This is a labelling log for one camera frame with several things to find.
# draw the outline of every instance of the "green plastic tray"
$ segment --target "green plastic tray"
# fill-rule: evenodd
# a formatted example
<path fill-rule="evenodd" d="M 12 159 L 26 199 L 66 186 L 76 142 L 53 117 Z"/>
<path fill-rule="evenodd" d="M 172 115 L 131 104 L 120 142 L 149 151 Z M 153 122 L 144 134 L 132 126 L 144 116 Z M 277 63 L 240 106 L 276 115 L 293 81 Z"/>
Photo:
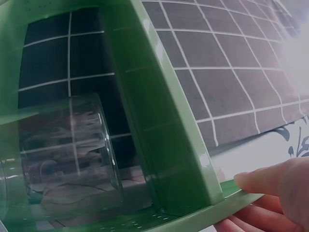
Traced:
<path fill-rule="evenodd" d="M 28 24 L 99 7 L 153 206 L 128 216 L 54 231 L 199 231 L 261 195 L 220 185 L 193 114 L 140 0 L 0 1 L 0 219 L 11 231 L 36 231 L 18 138 L 19 70 Z"/>

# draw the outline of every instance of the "finger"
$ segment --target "finger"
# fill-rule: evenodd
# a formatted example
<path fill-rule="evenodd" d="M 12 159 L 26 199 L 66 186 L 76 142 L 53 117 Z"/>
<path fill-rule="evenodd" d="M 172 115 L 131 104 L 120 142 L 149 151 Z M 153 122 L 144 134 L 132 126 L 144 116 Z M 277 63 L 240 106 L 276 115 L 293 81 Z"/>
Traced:
<path fill-rule="evenodd" d="M 240 173 L 234 177 L 235 183 L 245 192 L 278 195 L 278 185 L 281 177 L 289 168 L 304 161 L 303 158 L 289 159 L 268 168 L 261 168 L 251 173 Z"/>
<path fill-rule="evenodd" d="M 272 211 L 278 214 L 283 214 L 279 197 L 276 197 L 276 196 L 264 195 L 263 197 L 256 200 L 252 204 L 255 206 L 264 208 L 264 209 L 268 209 L 269 211 Z"/>
<path fill-rule="evenodd" d="M 263 232 L 263 230 L 260 230 L 256 227 L 240 220 L 239 218 L 237 218 L 235 216 L 230 216 L 228 219 L 231 220 L 232 222 L 234 222 L 235 225 L 237 225 L 238 227 L 243 229 L 245 232 Z"/>
<path fill-rule="evenodd" d="M 217 232 L 245 232 L 242 228 L 237 226 L 234 222 L 229 219 L 224 219 L 214 225 Z"/>
<path fill-rule="evenodd" d="M 243 208 L 235 216 L 264 231 L 295 232 L 298 228 L 284 215 L 254 205 Z"/>

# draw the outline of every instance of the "gray tile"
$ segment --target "gray tile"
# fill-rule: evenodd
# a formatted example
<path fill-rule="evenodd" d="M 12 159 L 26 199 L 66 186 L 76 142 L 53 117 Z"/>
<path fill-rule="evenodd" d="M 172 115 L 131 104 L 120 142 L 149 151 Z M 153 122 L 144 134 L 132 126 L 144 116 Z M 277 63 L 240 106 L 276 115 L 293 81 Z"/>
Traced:
<path fill-rule="evenodd" d="M 273 25 L 277 29 L 276 31 L 279 33 L 281 38 L 283 40 L 286 40 L 287 39 L 287 32 L 285 32 L 284 29 L 278 23 L 273 23 Z"/>
<path fill-rule="evenodd" d="M 259 27 L 261 28 L 262 32 L 265 34 L 265 37 L 267 39 L 278 40 L 278 41 L 281 40 L 280 35 L 278 34 L 274 26 L 271 24 L 271 22 L 258 18 L 256 18 L 255 21 L 257 22 L 257 24 L 259 25 Z"/>
<path fill-rule="evenodd" d="M 68 78 L 68 39 L 61 38 L 25 47 L 19 88 Z"/>
<path fill-rule="evenodd" d="M 243 37 L 217 35 L 217 38 L 233 67 L 258 67 Z"/>
<path fill-rule="evenodd" d="M 176 34 L 191 67 L 228 66 L 212 34 L 198 32 L 176 32 Z"/>
<path fill-rule="evenodd" d="M 222 0 L 222 1 L 229 10 L 247 13 L 246 9 L 242 6 L 239 0 Z"/>
<path fill-rule="evenodd" d="M 299 111 L 299 104 L 283 107 L 283 116 L 288 123 L 294 122 L 303 117 Z"/>
<path fill-rule="evenodd" d="M 289 16 L 286 16 L 283 13 L 277 12 L 277 17 L 280 20 L 280 23 L 284 26 L 284 27 L 290 27 L 292 24 L 289 21 Z"/>
<path fill-rule="evenodd" d="M 284 72 L 265 71 L 274 88 L 278 91 L 282 103 L 298 101 L 298 95 L 288 82 Z"/>
<path fill-rule="evenodd" d="M 163 3 L 174 29 L 209 30 L 197 6 L 189 4 Z"/>
<path fill-rule="evenodd" d="M 265 5 L 266 4 L 264 0 L 250 0 L 250 1 L 255 2 L 257 4 L 261 4 L 261 5 Z"/>
<path fill-rule="evenodd" d="M 73 80 L 71 92 L 72 95 L 97 93 L 102 103 L 110 135 L 130 132 L 115 76 Z"/>
<path fill-rule="evenodd" d="M 112 139 L 112 147 L 119 169 L 133 167 L 139 164 L 132 136 Z"/>
<path fill-rule="evenodd" d="M 232 13 L 232 15 L 244 35 L 264 38 L 263 33 L 261 32 L 259 27 L 256 25 L 252 17 L 244 15 L 244 14 L 238 14 L 238 13 Z"/>
<path fill-rule="evenodd" d="M 248 38 L 248 43 L 263 68 L 278 68 L 275 54 L 267 41 Z"/>
<path fill-rule="evenodd" d="M 266 15 L 260 10 L 260 8 L 253 2 L 247 1 L 247 0 L 240 0 L 244 6 L 247 8 L 249 13 L 252 16 L 266 18 Z"/>
<path fill-rule="evenodd" d="M 170 0 L 170 1 L 194 2 L 194 0 Z"/>
<path fill-rule="evenodd" d="M 213 116 L 252 110 L 231 70 L 194 70 L 193 73 Z"/>
<path fill-rule="evenodd" d="M 69 33 L 70 14 L 60 14 L 28 25 L 25 44 Z"/>
<path fill-rule="evenodd" d="M 236 70 L 256 109 L 280 105 L 275 90 L 261 70 Z"/>
<path fill-rule="evenodd" d="M 201 122 L 198 123 L 199 130 L 203 136 L 205 144 L 207 147 L 214 147 L 216 146 L 216 142 L 213 137 L 213 128 L 211 122 Z"/>
<path fill-rule="evenodd" d="M 71 77 L 114 71 L 105 40 L 104 33 L 71 37 Z"/>
<path fill-rule="evenodd" d="M 196 120 L 209 118 L 204 102 L 188 70 L 176 71 Z"/>
<path fill-rule="evenodd" d="M 213 31 L 240 33 L 229 12 L 226 10 L 201 7 Z"/>
<path fill-rule="evenodd" d="M 158 31 L 157 32 L 160 40 L 169 56 L 169 59 L 173 67 L 185 67 L 183 56 L 180 49 L 175 41 L 175 38 L 170 31 Z"/>
<path fill-rule="evenodd" d="M 209 6 L 217 6 L 217 7 L 224 7 L 220 0 L 197 0 L 199 4 L 205 4 Z"/>
<path fill-rule="evenodd" d="M 292 38 L 298 38 L 299 37 L 299 33 L 298 33 L 298 31 L 295 30 L 295 28 L 287 28 L 286 30 Z"/>
<path fill-rule="evenodd" d="M 285 124 L 281 108 L 256 112 L 256 121 L 261 132 L 270 131 Z"/>
<path fill-rule="evenodd" d="M 71 34 L 104 30 L 99 8 L 86 8 L 72 12 Z"/>
<path fill-rule="evenodd" d="M 143 2 L 143 5 L 155 28 L 169 28 L 162 8 L 157 2 Z"/>
<path fill-rule="evenodd" d="M 284 54 L 283 54 L 283 46 L 281 43 L 277 42 L 270 42 L 271 47 L 274 49 L 275 54 L 277 58 L 280 60 L 283 60 Z"/>
<path fill-rule="evenodd" d="M 276 20 L 276 15 L 272 9 L 266 6 L 259 6 L 263 13 L 267 16 L 269 20 Z"/>
<path fill-rule="evenodd" d="M 68 82 L 32 88 L 18 93 L 18 108 L 56 102 L 69 96 Z"/>
<path fill-rule="evenodd" d="M 305 115 L 309 115 L 309 102 L 304 102 L 300 104 L 300 109 Z"/>
<path fill-rule="evenodd" d="M 214 122 L 219 144 L 226 144 L 257 134 L 253 113 L 222 118 Z"/>

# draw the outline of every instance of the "fingernail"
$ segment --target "fingernail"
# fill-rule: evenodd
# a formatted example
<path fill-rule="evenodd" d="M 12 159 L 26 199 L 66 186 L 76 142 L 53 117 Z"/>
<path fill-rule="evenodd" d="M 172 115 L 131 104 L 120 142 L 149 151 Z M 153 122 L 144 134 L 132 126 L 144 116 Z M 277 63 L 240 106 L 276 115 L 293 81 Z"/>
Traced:
<path fill-rule="evenodd" d="M 239 173 L 237 175 L 234 176 L 234 181 L 236 183 L 236 185 L 238 187 L 241 186 L 241 184 L 244 182 L 246 176 L 247 176 L 248 173 Z"/>

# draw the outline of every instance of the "dark tiled wall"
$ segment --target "dark tiled wall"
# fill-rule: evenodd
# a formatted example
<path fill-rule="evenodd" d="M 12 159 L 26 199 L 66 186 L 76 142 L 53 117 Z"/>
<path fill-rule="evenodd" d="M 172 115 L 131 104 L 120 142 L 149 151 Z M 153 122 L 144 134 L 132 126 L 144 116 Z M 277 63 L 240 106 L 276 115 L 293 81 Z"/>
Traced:
<path fill-rule="evenodd" d="M 309 96 L 283 67 L 289 30 L 297 31 L 274 0 L 141 1 L 208 147 L 308 114 Z"/>
<path fill-rule="evenodd" d="M 98 9 L 32 23 L 24 46 L 18 107 L 95 92 L 102 102 L 119 168 L 136 165 L 114 72 Z"/>

